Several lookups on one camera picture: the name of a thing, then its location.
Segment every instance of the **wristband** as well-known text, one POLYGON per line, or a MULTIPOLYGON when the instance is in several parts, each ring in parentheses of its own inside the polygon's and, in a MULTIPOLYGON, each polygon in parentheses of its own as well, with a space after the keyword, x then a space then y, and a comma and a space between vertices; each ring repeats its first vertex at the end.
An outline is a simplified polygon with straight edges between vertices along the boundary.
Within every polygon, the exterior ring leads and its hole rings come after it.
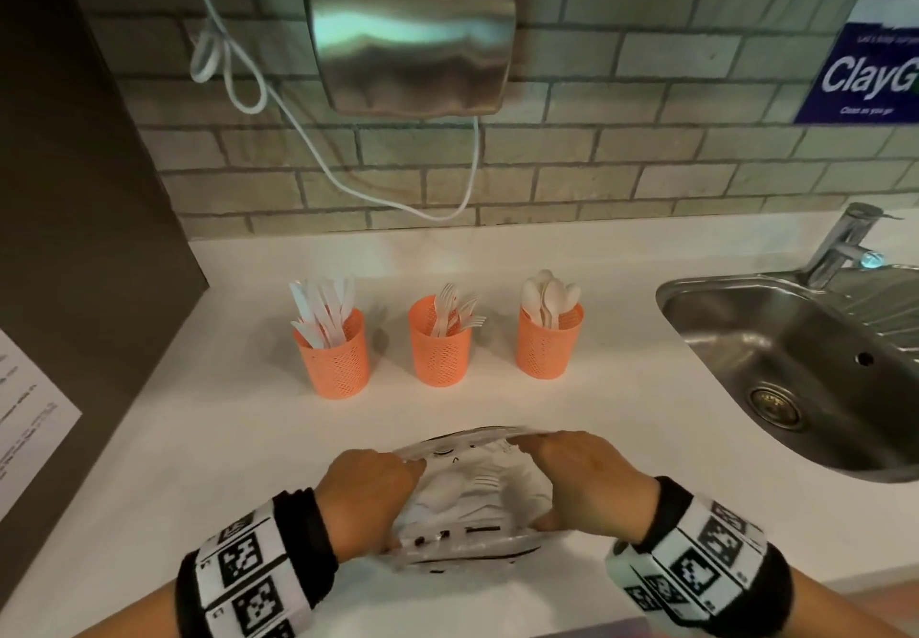
POLYGON ((294 638, 338 562, 312 489, 281 493, 186 556, 176 580, 182 638, 294 638))
POLYGON ((763 638, 791 612, 791 573, 763 530, 721 504, 661 477, 661 496, 642 543, 617 542, 612 580, 675 638, 763 638))

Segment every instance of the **clear plastic bag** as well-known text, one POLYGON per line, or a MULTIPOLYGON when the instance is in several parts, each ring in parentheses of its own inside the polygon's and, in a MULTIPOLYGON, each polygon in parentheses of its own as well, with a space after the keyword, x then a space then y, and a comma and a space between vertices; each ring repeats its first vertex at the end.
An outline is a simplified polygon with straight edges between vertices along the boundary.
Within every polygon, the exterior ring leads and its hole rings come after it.
POLYGON ((435 437, 396 451, 426 459, 415 493, 393 525, 402 547, 384 556, 397 569, 442 573, 513 563, 539 549, 546 534, 527 525, 552 507, 545 474, 507 442, 536 432, 490 426, 435 437))

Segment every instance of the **white power cord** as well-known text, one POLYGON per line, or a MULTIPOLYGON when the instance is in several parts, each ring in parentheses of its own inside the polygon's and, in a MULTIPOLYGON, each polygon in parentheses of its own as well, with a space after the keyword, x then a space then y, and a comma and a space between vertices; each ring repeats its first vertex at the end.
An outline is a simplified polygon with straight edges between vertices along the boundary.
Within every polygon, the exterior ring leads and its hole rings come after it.
POLYGON ((265 109, 265 106, 268 105, 269 97, 274 100, 287 120, 291 122, 294 130, 301 136, 306 146, 310 148, 316 162, 319 164, 320 168, 323 169, 328 180, 332 181, 339 190, 343 190, 367 202, 385 205, 387 207, 396 208, 397 210, 404 210, 407 213, 415 214, 431 222, 448 222, 466 209, 466 206, 469 204, 469 199, 472 196, 472 187, 475 184, 475 173, 479 168, 479 118, 477 116, 472 118, 472 166, 469 172, 469 182, 466 185, 466 194, 463 196, 462 203, 459 203, 459 207, 452 213, 443 217, 438 217, 432 214, 423 213, 420 210, 416 210, 408 205, 403 205, 400 202, 385 201, 383 198, 374 198, 373 195, 367 195, 359 190, 351 189, 336 179, 332 174, 332 171, 326 165, 323 157, 320 156, 319 152, 316 150, 313 141, 310 140, 309 136, 305 133, 303 127, 294 117, 287 104, 284 103, 284 100, 280 97, 275 88, 266 81, 265 75, 262 74, 262 71, 258 68, 253 59, 249 57, 247 52, 243 49, 243 46, 236 42, 233 36, 230 35, 230 31, 227 30, 226 24, 224 24, 224 20, 214 6, 213 1, 201 1, 204 2, 204 6, 207 9, 208 18, 204 22, 204 28, 201 29, 198 41, 195 44, 195 52, 191 56, 190 72, 191 78, 194 81, 199 84, 208 81, 217 73, 221 63, 223 63, 224 85, 227 89, 227 96, 230 97, 233 105, 236 106, 238 110, 241 110, 247 115, 256 115, 257 113, 261 113, 265 109), (245 64, 249 72, 256 77, 256 82, 258 83, 258 101, 254 106, 247 106, 236 96, 236 89, 233 81, 234 55, 236 55, 245 64))

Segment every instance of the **chrome faucet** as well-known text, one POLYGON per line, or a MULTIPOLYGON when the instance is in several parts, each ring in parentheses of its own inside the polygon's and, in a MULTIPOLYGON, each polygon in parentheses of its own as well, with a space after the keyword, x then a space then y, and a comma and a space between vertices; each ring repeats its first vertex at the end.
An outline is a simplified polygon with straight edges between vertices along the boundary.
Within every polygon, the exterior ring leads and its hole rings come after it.
POLYGON ((843 216, 823 239, 817 253, 798 271, 798 282, 812 290, 822 290, 850 260, 865 269, 886 265, 883 254, 860 246, 871 228, 884 217, 898 219, 864 202, 853 202, 845 208, 843 216))

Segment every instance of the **orange cup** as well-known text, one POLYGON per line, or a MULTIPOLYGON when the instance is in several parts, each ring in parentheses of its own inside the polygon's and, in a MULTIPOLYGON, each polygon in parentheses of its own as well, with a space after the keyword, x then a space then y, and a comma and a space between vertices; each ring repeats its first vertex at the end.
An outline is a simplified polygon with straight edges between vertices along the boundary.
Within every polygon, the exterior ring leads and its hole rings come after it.
POLYGON ((517 320, 517 366, 537 379, 555 379, 568 369, 583 322, 583 307, 576 305, 559 316, 559 330, 543 328, 520 310, 517 320))
POLYGON ((434 296, 423 297, 408 310, 415 374, 428 386, 453 386, 466 376, 472 330, 454 325, 446 338, 431 338, 437 315, 434 296))
POLYGON ((360 392, 370 380, 367 361, 367 339, 364 336, 364 315, 354 309, 342 326, 347 342, 338 347, 313 349, 295 328, 294 340, 303 356, 316 393, 323 398, 342 399, 360 392))

